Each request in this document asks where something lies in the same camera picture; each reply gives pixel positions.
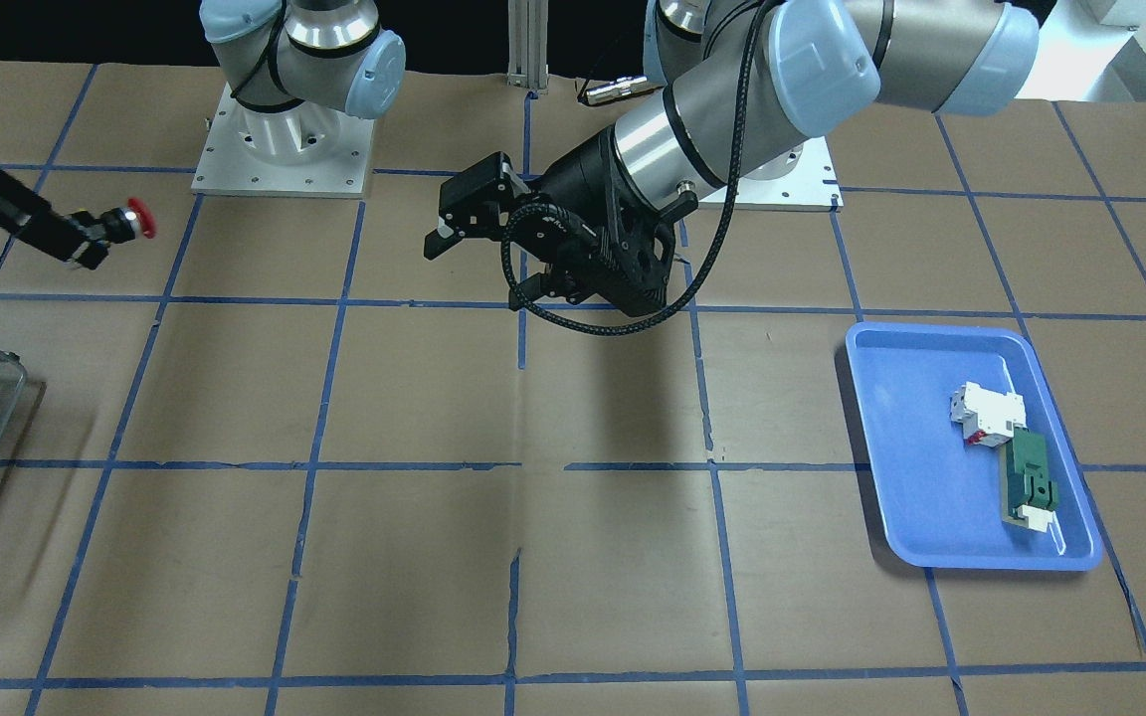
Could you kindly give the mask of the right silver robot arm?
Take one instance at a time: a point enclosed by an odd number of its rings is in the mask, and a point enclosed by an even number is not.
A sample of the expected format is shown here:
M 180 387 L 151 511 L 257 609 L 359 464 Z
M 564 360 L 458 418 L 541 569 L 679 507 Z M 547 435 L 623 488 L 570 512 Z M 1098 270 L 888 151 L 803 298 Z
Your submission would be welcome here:
M 372 1 L 204 1 L 201 27 L 226 76 L 193 190 L 359 199 L 374 127 L 399 93 L 405 41 Z M 61 263 L 99 268 L 156 233 L 142 200 L 61 214 L 0 168 L 0 228 Z

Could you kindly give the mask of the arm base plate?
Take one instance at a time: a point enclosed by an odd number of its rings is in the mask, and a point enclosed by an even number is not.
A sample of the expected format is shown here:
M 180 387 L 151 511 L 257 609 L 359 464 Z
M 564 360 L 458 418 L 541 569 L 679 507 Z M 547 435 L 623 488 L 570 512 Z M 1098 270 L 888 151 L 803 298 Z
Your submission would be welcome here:
M 191 190 L 227 198 L 363 199 L 376 125 L 309 101 L 259 113 L 223 87 Z
M 845 200 L 825 137 L 811 137 L 738 182 L 736 207 L 837 212 Z

